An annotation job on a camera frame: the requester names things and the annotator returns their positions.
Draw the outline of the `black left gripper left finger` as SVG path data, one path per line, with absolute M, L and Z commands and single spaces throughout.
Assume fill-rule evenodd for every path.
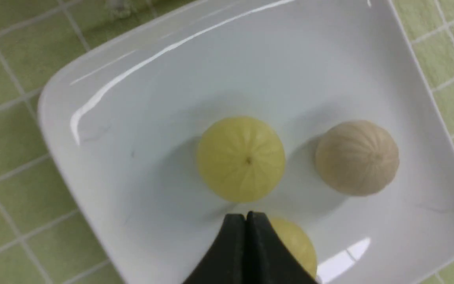
M 207 253 L 185 284 L 241 284 L 245 246 L 245 217 L 227 214 Z

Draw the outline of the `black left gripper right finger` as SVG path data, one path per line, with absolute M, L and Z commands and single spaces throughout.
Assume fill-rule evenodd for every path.
M 297 262 L 262 212 L 246 218 L 247 284 L 315 284 L 316 280 Z

